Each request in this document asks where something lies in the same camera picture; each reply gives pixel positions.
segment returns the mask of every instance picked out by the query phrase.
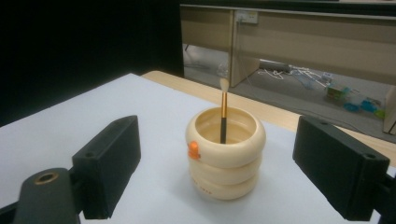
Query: brush bristles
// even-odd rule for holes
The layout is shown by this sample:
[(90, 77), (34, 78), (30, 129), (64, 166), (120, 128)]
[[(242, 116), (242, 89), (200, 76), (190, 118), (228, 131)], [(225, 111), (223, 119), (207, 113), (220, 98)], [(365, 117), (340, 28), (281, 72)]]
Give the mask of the brush bristles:
[(230, 83), (228, 82), (227, 78), (222, 77), (220, 79), (220, 86), (222, 91), (224, 92), (228, 91), (228, 88), (230, 87)]

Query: white tabletop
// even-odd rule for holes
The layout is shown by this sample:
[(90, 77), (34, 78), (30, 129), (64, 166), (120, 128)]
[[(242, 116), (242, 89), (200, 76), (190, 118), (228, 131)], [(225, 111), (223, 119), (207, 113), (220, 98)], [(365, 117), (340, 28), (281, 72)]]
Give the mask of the white tabletop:
[[(267, 143), (253, 191), (241, 199), (218, 201), (196, 190), (184, 133), (196, 113), (212, 106), (127, 75), (11, 123), (0, 129), (0, 207), (18, 200), (27, 177), (49, 168), (71, 168), (71, 157), (108, 123), (137, 115), (142, 159), (113, 217), (81, 216), (82, 223), (349, 223), (292, 160), (295, 133), (265, 122)], [(390, 174), (395, 171), (389, 168)], [(371, 223), (377, 221), (374, 214)]]

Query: screw hole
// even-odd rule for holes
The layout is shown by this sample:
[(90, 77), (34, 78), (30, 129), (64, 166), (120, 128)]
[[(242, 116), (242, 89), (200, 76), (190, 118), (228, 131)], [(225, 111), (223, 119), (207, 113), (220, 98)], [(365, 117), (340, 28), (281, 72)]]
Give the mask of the screw hole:
[(53, 180), (55, 180), (56, 178), (58, 178), (58, 176), (59, 175), (57, 173), (43, 174), (35, 180), (35, 184), (37, 184), (37, 185), (48, 184), (48, 183), (52, 182)]

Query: wooden brush pot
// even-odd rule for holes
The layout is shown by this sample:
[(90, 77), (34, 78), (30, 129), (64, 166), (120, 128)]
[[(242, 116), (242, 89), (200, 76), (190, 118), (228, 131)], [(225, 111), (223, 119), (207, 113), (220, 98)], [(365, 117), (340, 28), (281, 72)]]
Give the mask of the wooden brush pot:
[(209, 196), (231, 200), (244, 196), (257, 183), (265, 130), (247, 111), (228, 107), (226, 144), (220, 143), (221, 108), (209, 108), (187, 126), (191, 178)]

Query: orange cap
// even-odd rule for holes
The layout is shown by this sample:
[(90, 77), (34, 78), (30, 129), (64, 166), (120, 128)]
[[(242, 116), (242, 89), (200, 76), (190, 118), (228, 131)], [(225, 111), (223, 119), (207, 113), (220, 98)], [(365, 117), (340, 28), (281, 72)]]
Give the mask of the orange cap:
[(189, 157), (193, 160), (198, 160), (201, 157), (199, 155), (198, 143), (195, 141), (189, 143)]

